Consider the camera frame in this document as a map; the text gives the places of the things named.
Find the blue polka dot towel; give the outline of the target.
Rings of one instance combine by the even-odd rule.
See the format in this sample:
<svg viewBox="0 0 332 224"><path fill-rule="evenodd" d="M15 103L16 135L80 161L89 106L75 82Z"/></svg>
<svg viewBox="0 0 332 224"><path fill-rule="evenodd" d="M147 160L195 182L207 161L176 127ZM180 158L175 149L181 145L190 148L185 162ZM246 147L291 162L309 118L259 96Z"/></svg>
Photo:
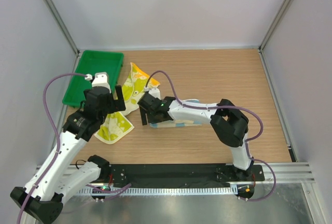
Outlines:
<svg viewBox="0 0 332 224"><path fill-rule="evenodd" d="M180 128L180 127L195 127L202 126L200 121L193 120L167 120L158 123L149 123L152 128Z"/></svg>

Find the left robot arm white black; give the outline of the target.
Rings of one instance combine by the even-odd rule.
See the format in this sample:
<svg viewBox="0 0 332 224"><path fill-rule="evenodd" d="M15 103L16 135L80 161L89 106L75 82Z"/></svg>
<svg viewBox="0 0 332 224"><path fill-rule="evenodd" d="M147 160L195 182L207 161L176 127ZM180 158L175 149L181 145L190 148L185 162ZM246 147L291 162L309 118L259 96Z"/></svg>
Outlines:
<svg viewBox="0 0 332 224"><path fill-rule="evenodd" d="M89 157L67 180L61 178L78 152L99 130L106 116L125 110L121 86L115 86L115 91L116 99L104 86L84 91L85 100L77 111L68 116L60 142L47 160L24 187L14 187L10 193L21 210L42 223L53 223L64 204L78 190L93 181L103 183L109 179L110 163L97 155Z"/></svg>

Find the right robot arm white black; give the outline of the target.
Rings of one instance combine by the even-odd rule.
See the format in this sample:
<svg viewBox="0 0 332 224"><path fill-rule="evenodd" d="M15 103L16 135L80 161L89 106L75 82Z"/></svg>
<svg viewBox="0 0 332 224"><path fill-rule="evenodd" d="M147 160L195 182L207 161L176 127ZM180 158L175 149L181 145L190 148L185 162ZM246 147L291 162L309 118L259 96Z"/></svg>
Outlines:
<svg viewBox="0 0 332 224"><path fill-rule="evenodd" d="M222 99L219 103L201 104L178 101L170 96L160 99L145 92L138 105L143 125L178 120L210 124L218 139L231 150L235 177L246 180L252 175L254 161L245 144L248 118L229 100Z"/></svg>

